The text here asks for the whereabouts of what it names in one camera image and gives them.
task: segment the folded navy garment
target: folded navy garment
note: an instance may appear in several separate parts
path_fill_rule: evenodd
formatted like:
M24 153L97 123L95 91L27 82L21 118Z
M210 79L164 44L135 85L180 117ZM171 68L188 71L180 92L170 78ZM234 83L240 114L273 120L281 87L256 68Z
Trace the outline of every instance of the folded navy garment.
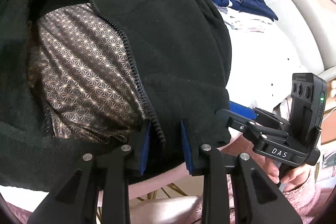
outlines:
M269 8L264 0L212 0L216 5L220 7L230 6L234 10L246 12L249 14L264 16L272 21L278 20L277 15Z

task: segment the black jacket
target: black jacket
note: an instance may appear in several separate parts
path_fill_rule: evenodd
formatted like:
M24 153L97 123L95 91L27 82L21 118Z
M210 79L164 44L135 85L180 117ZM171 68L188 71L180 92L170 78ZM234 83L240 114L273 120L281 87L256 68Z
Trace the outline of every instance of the black jacket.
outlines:
M181 119L207 143L230 140L214 112L229 107L231 43L210 0L0 0L1 185L49 191L83 154L100 155L120 145L54 138L48 107L27 85L28 21L87 2L120 28L151 114L150 158L142 179L184 161Z

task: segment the jacket zipper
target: jacket zipper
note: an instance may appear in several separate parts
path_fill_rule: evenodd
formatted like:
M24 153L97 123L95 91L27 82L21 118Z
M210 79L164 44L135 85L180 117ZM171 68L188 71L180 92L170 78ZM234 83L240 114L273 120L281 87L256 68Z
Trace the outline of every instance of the jacket zipper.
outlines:
M103 20L105 20L108 24L110 24L110 26L118 33L118 35L122 38L123 40L123 44L127 53L127 58L128 61L130 63L131 69L132 69L132 73L134 75L135 78L135 83L137 86L137 89L140 93L140 98L143 101L143 104L145 106L145 111L146 111L146 115L149 116L149 119L151 120L155 131L157 133L157 136L159 137L161 143L163 144L165 142L165 135L163 133L163 130L161 128L159 119L157 117L157 114L154 110L154 107L151 103L151 101L149 100L149 97L144 89L144 86L142 84L141 78L140 78L140 74L138 71L138 67L137 67L137 63L135 62L135 58L134 58L134 54L129 42L129 39L127 37L127 35L125 34L125 32L119 28L118 25L116 25L115 23L113 23L108 17L104 16L99 10L98 8L95 6L95 3L93 0L89 0L91 8L93 9L93 11L95 12L95 14L97 16L99 16L100 18L102 18Z

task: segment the metal rivet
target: metal rivet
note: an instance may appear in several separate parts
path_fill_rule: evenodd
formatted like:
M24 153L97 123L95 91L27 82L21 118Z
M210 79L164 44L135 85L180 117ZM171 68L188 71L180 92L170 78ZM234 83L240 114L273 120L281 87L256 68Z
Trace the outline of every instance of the metal rivet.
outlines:
M87 154L83 155L83 160L85 160L85 161L92 160L92 154L87 153Z
M249 160L250 159L250 155L248 153L241 153L240 154L240 158L242 160Z
M211 145L209 145L209 144L202 144L201 148L204 151L209 151L209 150L211 150Z
M128 144L124 144L124 145L121 147L121 150L123 150L124 152L127 152L127 151L131 150L131 146L128 145Z

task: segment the patterned lining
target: patterned lining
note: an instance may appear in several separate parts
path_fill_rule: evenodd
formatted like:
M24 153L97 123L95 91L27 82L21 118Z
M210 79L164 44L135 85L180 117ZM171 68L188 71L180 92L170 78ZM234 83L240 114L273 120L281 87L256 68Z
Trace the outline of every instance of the patterned lining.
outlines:
M29 69L42 83L55 136L108 142L146 118L123 41L89 4L52 11L38 22L41 45Z

